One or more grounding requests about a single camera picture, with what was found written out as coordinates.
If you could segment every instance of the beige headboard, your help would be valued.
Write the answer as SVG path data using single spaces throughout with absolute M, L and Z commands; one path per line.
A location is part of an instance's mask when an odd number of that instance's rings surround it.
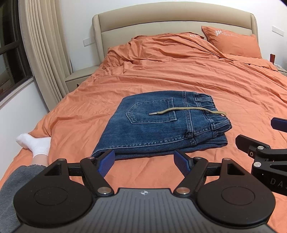
M 194 32 L 213 26 L 243 35 L 255 34 L 253 14 L 230 7 L 198 2 L 158 2 L 107 11 L 92 19 L 100 61 L 108 48 L 125 44 L 138 35 Z

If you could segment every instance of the nightstand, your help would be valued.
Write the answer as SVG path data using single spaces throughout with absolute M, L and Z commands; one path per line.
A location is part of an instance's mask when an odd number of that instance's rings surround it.
M 278 70 L 281 74 L 283 74 L 284 76 L 286 76 L 287 77 L 287 71 L 285 70 L 285 72 L 284 71 L 280 71 L 280 70 Z
M 99 65 L 94 65 L 85 69 L 80 69 L 69 75 L 65 82 L 68 87 L 69 92 L 75 90 L 83 81 L 91 76 L 96 69 L 99 68 Z

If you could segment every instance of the gray pants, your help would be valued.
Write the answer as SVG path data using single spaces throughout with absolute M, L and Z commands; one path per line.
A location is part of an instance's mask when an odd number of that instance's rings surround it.
M 0 190 L 0 233 L 13 232 L 20 226 L 13 205 L 14 195 L 45 168 L 43 165 L 21 166 L 6 180 Z

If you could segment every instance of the white sock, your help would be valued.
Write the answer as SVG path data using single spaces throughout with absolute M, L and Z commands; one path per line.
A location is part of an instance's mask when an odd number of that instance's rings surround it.
M 51 137 L 34 138 L 30 134 L 23 133 L 16 138 L 16 142 L 25 149 L 30 149 L 33 158 L 36 155 L 49 154 Z

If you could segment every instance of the wall outlet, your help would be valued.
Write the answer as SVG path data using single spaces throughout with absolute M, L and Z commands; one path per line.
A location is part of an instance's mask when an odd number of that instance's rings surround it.
M 84 43 L 84 47 L 86 47 L 86 46 L 88 46 L 90 44 L 95 43 L 95 38 L 94 37 L 89 37 L 87 39 L 84 39 L 83 43 Z
M 272 26 L 272 31 L 277 33 L 277 34 L 279 34 L 279 35 L 281 35 L 281 36 L 284 36 L 284 31 L 280 30 L 277 27 Z

